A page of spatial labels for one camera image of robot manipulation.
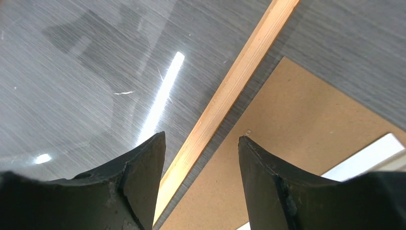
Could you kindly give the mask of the clear acrylic sheet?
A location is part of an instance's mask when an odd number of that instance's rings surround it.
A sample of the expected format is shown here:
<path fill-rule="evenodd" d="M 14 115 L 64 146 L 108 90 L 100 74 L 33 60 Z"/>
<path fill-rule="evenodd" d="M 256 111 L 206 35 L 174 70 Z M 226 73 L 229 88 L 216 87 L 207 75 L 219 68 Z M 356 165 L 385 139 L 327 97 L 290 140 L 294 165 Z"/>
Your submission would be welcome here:
<path fill-rule="evenodd" d="M 0 169 L 70 179 L 166 133 L 167 170 L 269 0 L 3 0 Z"/>

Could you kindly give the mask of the orange wooden picture frame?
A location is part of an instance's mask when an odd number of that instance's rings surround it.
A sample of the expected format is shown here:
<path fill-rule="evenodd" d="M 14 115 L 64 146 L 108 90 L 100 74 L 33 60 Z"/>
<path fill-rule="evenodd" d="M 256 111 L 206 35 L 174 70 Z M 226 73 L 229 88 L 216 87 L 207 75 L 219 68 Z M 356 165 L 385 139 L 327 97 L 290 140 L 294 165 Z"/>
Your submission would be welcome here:
<path fill-rule="evenodd" d="M 162 177 L 154 214 L 154 226 L 157 226 L 159 218 L 211 142 L 298 3 L 299 0 L 273 0 L 265 10 L 233 65 Z"/>

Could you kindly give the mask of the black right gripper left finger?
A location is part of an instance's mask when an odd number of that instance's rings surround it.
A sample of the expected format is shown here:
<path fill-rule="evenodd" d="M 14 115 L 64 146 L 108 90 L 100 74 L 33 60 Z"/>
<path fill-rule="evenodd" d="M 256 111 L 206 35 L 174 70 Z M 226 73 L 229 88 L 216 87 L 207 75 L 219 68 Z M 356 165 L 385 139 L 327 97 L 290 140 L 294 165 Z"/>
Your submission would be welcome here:
<path fill-rule="evenodd" d="M 150 230 L 166 153 L 164 132 L 72 179 L 0 174 L 3 230 Z"/>

